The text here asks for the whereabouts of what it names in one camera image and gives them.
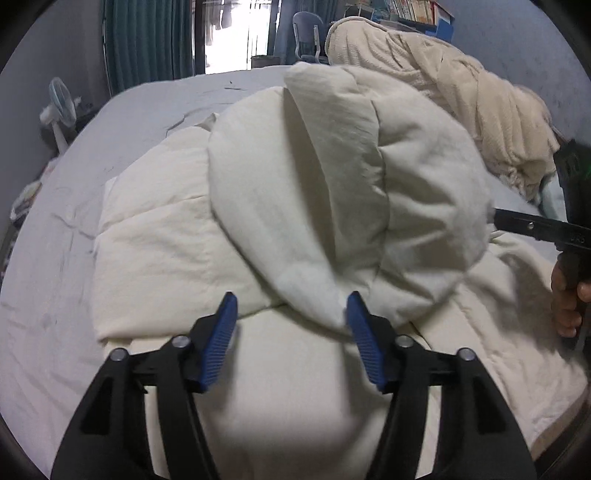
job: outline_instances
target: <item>gray wall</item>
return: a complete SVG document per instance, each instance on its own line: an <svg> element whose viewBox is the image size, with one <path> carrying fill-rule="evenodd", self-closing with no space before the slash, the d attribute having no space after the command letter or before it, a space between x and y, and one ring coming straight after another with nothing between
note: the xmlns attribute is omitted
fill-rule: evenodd
<svg viewBox="0 0 591 480"><path fill-rule="evenodd" d="M101 4L57 0L29 29L0 73L0 239L12 202L53 156L54 145L43 140L39 123L49 103L50 80L60 77L85 103L100 106L109 98Z"/></svg>
<svg viewBox="0 0 591 480"><path fill-rule="evenodd" d="M439 1L456 16L456 47L535 91L558 130L591 144L591 80L542 10L530 0Z"/></svg>

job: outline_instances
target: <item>beige blanket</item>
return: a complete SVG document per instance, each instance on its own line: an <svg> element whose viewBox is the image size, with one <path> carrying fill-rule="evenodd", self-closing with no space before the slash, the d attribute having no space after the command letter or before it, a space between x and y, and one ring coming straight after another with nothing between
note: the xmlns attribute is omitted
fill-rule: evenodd
<svg viewBox="0 0 591 480"><path fill-rule="evenodd" d="M382 72L425 94L468 130L488 170L527 200L555 170L558 143L545 103L450 44L349 17L330 29L326 53L333 65Z"/></svg>
<svg viewBox="0 0 591 480"><path fill-rule="evenodd" d="M342 333L359 290L425 348L473 348L538 456L587 380L550 325L552 265L488 234L487 173L466 131L369 70L300 63L285 83L176 132L114 182L93 279L106 351L158 348L232 290L233 344L196 398L220 477L362 479L389 398ZM439 405L433 388L417 476L433 466ZM152 393L165 475L157 420Z"/></svg>

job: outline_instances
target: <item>white duvet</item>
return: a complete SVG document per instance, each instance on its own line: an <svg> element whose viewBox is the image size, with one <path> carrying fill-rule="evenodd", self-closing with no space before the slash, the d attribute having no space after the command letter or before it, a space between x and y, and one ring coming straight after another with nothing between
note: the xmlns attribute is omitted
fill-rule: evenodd
<svg viewBox="0 0 591 480"><path fill-rule="evenodd" d="M550 326L551 264L488 234L468 133L377 73L300 64L285 82L175 133L115 180L95 243L106 350L157 348L231 290L241 320L218 385L196 399L221 477L363 478L389 398L346 334L356 289L426 348L473 348L537 456L587 381ZM417 475L433 462L438 399L434 389ZM153 398L148 419L165 473Z"/></svg>

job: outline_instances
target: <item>white bed sheet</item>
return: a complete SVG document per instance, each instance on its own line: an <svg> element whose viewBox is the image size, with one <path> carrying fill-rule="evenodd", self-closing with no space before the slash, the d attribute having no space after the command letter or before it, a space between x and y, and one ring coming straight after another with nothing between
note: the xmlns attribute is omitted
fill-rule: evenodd
<svg viewBox="0 0 591 480"><path fill-rule="evenodd" d="M89 298L105 183L170 131L282 85L286 69L199 76L128 90L82 131L41 191L0 293L0 413L46 475L103 359Z"/></svg>

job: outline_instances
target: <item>human hand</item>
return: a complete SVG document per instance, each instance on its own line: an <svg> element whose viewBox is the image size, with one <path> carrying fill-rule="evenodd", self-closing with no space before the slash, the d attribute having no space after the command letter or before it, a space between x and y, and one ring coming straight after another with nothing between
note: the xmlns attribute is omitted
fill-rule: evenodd
<svg viewBox="0 0 591 480"><path fill-rule="evenodd" d="M566 277L556 262L552 270L552 322L559 335L572 338L581 325L581 314L577 312L577 297L583 302L591 301L591 281L580 282L575 290L566 290Z"/></svg>

